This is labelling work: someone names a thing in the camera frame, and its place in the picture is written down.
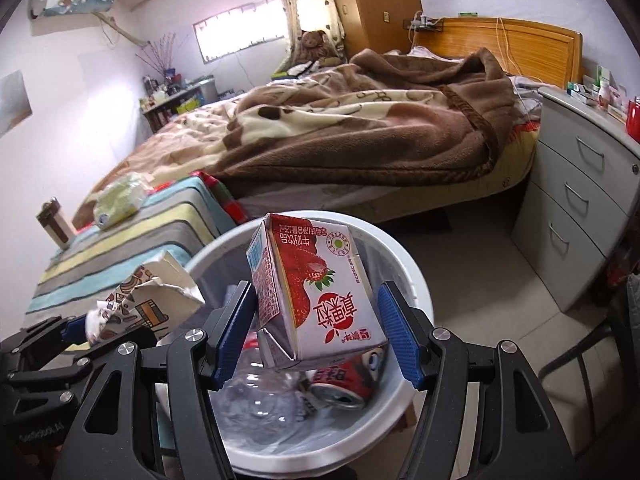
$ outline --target yellow plastic bag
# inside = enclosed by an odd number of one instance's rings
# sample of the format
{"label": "yellow plastic bag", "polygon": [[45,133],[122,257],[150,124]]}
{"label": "yellow plastic bag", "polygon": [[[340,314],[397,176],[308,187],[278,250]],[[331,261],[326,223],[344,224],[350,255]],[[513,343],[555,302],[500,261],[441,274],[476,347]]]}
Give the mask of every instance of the yellow plastic bag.
{"label": "yellow plastic bag", "polygon": [[145,175],[129,173],[105,187],[94,206],[95,224],[102,230],[135,214],[152,189]]}

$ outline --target teddy bear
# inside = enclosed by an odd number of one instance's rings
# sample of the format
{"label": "teddy bear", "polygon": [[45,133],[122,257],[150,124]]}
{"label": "teddy bear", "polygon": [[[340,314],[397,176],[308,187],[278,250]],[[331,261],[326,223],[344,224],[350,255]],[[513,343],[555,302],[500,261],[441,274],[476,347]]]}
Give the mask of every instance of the teddy bear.
{"label": "teddy bear", "polygon": [[313,30],[311,32],[303,32],[298,38],[300,42],[300,50],[295,65],[319,61],[320,66],[338,66],[341,60],[334,46],[329,43],[324,30]]}

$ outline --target dried branch decoration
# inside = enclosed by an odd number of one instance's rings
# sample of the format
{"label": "dried branch decoration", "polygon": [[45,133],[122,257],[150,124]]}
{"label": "dried branch decoration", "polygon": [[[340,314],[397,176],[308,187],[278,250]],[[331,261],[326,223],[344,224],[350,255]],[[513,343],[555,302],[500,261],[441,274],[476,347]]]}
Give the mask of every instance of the dried branch decoration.
{"label": "dried branch decoration", "polygon": [[139,57],[164,78],[167,69],[172,68],[172,63],[174,62],[174,41],[175,32],[169,35],[163,34],[159,41],[150,42],[148,45],[141,47],[140,50],[142,50],[143,55],[136,54],[136,57]]}

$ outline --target metal screw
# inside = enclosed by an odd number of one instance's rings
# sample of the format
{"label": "metal screw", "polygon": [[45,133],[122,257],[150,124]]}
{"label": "metal screw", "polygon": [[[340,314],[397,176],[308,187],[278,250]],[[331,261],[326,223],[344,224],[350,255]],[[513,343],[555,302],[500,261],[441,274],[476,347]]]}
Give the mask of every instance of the metal screw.
{"label": "metal screw", "polygon": [[500,343],[500,348],[502,348],[503,352],[507,352],[507,354],[515,354],[518,349],[516,343],[513,341],[503,341]]}
{"label": "metal screw", "polygon": [[433,336],[440,341],[446,341],[451,337],[451,332],[446,328],[437,328],[433,331]]}
{"label": "metal screw", "polygon": [[200,339],[202,339],[202,336],[204,336],[204,332],[202,330],[200,330],[199,328],[193,328],[184,335],[184,338],[187,341],[191,341],[192,343],[194,343],[196,341],[200,341]]}
{"label": "metal screw", "polygon": [[136,346],[131,341],[127,341],[126,343],[122,343],[120,346],[118,346],[118,354],[129,355],[135,349]]}
{"label": "metal screw", "polygon": [[60,394],[60,402],[69,402],[73,398],[74,398],[74,394],[71,393],[69,390],[65,390]]}

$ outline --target blue gripper pad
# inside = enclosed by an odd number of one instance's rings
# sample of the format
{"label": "blue gripper pad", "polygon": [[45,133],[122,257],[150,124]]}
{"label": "blue gripper pad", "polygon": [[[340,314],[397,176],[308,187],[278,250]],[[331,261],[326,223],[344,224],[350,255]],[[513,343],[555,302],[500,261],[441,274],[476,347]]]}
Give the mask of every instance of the blue gripper pad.
{"label": "blue gripper pad", "polygon": [[63,341],[75,345],[86,343],[86,332],[84,331],[85,319],[86,314],[84,314],[84,316],[79,316],[75,319],[69,320],[69,322],[66,324],[66,328],[62,331],[62,334],[60,334]]}
{"label": "blue gripper pad", "polygon": [[416,390],[420,390],[424,381],[420,367],[420,348],[398,301],[386,283],[378,289],[378,309],[386,337],[394,349],[402,375]]}
{"label": "blue gripper pad", "polygon": [[236,364],[249,332],[251,322],[254,320],[255,311],[258,308],[258,297],[253,285],[249,285],[247,291],[242,295],[238,308],[233,314],[231,321],[226,327],[225,335],[218,345],[217,368],[213,375],[218,388],[228,381],[236,371]]}

